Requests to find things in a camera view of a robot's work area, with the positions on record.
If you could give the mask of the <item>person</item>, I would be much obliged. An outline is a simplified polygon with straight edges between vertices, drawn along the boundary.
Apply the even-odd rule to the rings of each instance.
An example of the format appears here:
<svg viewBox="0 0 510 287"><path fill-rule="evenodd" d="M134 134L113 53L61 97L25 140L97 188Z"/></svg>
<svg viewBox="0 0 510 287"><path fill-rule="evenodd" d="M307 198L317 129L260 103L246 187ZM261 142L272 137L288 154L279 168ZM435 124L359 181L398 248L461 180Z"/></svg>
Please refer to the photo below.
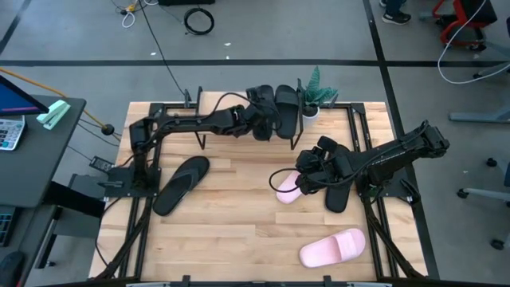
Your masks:
<svg viewBox="0 0 510 287"><path fill-rule="evenodd" d="M399 26L407 24L412 16L401 11L405 3L406 0L379 0L379 5L384 9L382 20Z"/></svg>

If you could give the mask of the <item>green leafy plant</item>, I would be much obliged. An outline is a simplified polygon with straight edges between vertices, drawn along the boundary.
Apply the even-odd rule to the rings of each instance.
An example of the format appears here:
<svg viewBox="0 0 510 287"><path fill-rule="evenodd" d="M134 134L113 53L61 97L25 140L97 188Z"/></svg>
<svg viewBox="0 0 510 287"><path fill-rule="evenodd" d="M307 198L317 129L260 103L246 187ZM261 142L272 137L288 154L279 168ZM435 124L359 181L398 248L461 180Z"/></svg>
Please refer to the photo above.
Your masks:
<svg viewBox="0 0 510 287"><path fill-rule="evenodd" d="M331 87L322 88L320 86L320 76L320 68L316 66L303 92L304 104L306 106L320 106L338 95L337 89Z"/></svg>

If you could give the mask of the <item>pink slide sandal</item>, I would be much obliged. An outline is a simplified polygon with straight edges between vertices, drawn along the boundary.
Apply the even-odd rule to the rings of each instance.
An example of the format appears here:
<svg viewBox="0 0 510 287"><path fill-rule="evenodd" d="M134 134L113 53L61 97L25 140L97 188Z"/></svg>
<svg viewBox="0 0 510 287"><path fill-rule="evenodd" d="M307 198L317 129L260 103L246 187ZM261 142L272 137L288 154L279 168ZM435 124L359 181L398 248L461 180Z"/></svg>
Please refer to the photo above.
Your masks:
<svg viewBox="0 0 510 287"><path fill-rule="evenodd" d="M352 228L303 246L299 258L307 268L334 265L358 258L365 245L364 233Z"/></svg>
<svg viewBox="0 0 510 287"><path fill-rule="evenodd" d="M303 194L300 188L296 185L296 180L299 175L300 173L298 171L292 171L278 187L276 197L280 202L290 204Z"/></svg>

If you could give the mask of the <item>black slide sandal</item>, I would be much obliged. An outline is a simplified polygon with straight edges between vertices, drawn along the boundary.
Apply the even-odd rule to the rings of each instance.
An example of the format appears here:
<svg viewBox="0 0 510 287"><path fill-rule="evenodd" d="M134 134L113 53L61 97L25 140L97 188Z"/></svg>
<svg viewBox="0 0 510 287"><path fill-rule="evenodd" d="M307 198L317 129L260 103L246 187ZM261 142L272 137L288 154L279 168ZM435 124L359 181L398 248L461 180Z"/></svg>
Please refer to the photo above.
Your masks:
<svg viewBox="0 0 510 287"><path fill-rule="evenodd" d="M258 108L261 108L262 102L274 102L274 91L270 85L260 85L254 88L248 88L246 90L248 98L256 105ZM272 123L273 125L277 121L277 114L266 114L267 122ZM269 141L270 138L254 138L259 141Z"/></svg>
<svg viewBox="0 0 510 287"><path fill-rule="evenodd" d="M277 135L290 140L296 132L299 97L296 90L288 85L279 85L275 93L275 104L280 114L281 126Z"/></svg>

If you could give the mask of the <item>black power brick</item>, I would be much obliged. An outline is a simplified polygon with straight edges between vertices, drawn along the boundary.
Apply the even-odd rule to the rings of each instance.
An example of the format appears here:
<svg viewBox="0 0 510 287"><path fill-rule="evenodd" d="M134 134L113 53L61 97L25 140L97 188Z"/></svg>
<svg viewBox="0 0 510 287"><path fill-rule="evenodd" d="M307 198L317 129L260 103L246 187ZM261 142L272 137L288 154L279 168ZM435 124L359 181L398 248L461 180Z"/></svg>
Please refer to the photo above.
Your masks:
<svg viewBox="0 0 510 287"><path fill-rule="evenodd" d="M107 161L106 159L102 159L99 156L94 156L91 159L89 166L98 171L102 171L103 173L108 173L115 164Z"/></svg>

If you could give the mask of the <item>black flip-flop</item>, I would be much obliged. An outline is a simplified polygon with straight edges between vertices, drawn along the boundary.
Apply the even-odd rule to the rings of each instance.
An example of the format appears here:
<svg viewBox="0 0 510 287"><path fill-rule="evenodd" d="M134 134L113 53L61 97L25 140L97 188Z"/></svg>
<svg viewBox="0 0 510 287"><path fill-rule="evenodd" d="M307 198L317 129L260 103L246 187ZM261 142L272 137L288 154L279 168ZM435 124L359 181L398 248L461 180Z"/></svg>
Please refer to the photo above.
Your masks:
<svg viewBox="0 0 510 287"><path fill-rule="evenodd" d="M349 149L339 144L335 151L328 154L328 159L332 159L335 155L345 155ZM333 213L342 213L347 207L349 193L353 181L348 181L342 185L327 187L325 191L325 206Z"/></svg>
<svg viewBox="0 0 510 287"><path fill-rule="evenodd" d="M205 156L194 156L184 161L172 175L153 203L159 216L168 216L184 197L205 178L210 161Z"/></svg>

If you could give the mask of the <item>grey table leg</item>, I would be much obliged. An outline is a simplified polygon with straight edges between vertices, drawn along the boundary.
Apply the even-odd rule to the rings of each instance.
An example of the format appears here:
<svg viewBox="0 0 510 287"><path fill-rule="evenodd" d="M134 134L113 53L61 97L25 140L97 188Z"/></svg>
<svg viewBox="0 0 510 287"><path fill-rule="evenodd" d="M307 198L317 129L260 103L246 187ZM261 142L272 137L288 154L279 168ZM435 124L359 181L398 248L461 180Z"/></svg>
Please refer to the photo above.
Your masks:
<svg viewBox="0 0 510 287"><path fill-rule="evenodd" d="M473 81L484 80L499 73L510 73L510 61L480 70L473 74ZM451 112L450 121L485 124L510 124L510 100L495 112Z"/></svg>

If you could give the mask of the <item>large computer monitor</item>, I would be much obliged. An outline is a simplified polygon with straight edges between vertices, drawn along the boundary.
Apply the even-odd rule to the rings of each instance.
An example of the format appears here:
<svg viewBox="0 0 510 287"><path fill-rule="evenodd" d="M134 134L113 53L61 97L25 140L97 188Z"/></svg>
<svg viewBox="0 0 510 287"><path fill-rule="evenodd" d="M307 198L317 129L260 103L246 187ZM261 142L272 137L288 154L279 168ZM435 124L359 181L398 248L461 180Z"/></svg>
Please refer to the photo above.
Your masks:
<svg viewBox="0 0 510 287"><path fill-rule="evenodd" d="M48 112L45 105L0 76L0 116L39 115Z"/></svg>

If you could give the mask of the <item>red framed black chair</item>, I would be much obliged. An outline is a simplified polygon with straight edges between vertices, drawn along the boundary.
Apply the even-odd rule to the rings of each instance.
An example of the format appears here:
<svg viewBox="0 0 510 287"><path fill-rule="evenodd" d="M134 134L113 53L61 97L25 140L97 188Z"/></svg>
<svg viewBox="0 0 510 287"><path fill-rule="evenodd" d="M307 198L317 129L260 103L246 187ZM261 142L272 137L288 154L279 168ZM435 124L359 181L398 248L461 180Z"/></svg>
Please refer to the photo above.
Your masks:
<svg viewBox="0 0 510 287"><path fill-rule="evenodd" d="M432 10L432 18L436 20L442 30L439 36L441 43L464 46L472 51L481 52L486 49L483 28L497 21L496 12L491 0L452 0L453 13L439 14L441 6L447 0L439 0ZM453 35L461 28L468 28L474 32L473 40L454 40Z"/></svg>

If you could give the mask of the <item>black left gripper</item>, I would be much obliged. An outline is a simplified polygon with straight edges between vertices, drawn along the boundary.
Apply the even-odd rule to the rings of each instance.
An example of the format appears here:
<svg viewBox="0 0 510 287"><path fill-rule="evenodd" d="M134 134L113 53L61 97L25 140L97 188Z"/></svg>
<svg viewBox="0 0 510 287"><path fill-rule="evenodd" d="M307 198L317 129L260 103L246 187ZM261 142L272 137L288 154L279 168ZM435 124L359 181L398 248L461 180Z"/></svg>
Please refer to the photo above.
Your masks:
<svg viewBox="0 0 510 287"><path fill-rule="evenodd" d="M239 105L236 109L235 136L244 136L249 132L254 138L271 138L273 135L273 124L267 122L266 114L277 114L278 110L274 102L262 102L261 108L256 105L249 105L247 108Z"/></svg>

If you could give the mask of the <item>grey desk calculator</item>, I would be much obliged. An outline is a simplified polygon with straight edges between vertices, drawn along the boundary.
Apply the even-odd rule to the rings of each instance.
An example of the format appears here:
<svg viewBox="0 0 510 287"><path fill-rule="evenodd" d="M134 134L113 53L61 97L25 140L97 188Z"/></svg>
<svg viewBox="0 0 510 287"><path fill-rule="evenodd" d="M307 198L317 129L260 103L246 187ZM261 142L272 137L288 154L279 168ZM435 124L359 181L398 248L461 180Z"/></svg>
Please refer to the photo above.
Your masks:
<svg viewBox="0 0 510 287"><path fill-rule="evenodd" d="M25 116L0 117L0 151L13 151L17 148L26 128Z"/></svg>

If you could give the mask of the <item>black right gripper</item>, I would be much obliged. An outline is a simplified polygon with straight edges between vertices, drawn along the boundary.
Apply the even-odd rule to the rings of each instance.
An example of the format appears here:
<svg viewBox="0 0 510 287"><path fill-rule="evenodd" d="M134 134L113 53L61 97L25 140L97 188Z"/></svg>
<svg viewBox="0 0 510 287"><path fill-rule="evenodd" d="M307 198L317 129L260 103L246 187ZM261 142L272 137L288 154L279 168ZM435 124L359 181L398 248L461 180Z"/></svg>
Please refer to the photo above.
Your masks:
<svg viewBox="0 0 510 287"><path fill-rule="evenodd" d="M319 158L319 149L302 150L296 158L297 170L314 170L297 177L297 186L303 195L314 194L325 187L341 186L354 180L355 170L345 155L330 159Z"/></svg>

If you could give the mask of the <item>grey office chair base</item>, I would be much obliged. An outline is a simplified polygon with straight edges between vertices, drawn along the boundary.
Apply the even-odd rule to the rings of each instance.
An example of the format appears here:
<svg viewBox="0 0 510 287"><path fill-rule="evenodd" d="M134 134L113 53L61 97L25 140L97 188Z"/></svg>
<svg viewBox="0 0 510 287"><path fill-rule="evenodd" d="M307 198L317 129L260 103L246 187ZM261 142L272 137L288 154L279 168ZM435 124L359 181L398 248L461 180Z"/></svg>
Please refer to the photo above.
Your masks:
<svg viewBox="0 0 510 287"><path fill-rule="evenodd" d="M510 162L497 160L492 157L487 158L485 164L488 167L498 167L503 175L503 186L508 188L508 191L490 191L476 188L461 188L457 191L457 196L460 199L466 199L469 195L479 195L485 198L498 199L504 202L507 208L510 209ZM490 241L490 246L495 250L510 249L510 232L505 240L494 238Z"/></svg>

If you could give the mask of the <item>dark grey desk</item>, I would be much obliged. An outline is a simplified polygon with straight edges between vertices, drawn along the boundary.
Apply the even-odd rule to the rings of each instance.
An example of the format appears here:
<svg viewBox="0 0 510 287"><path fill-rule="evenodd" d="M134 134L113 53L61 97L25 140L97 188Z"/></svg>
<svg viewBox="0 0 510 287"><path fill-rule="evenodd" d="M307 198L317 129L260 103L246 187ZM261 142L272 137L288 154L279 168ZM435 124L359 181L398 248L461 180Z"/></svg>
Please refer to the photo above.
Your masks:
<svg viewBox="0 0 510 287"><path fill-rule="evenodd" d="M25 131L14 151L0 151L0 206L21 209L9 243L0 247L0 261L8 255L23 254L18 279L8 287L23 287L57 210L44 197L66 147L77 127L87 101L66 100L70 109L60 122L47 130L35 115L25 118Z"/></svg>

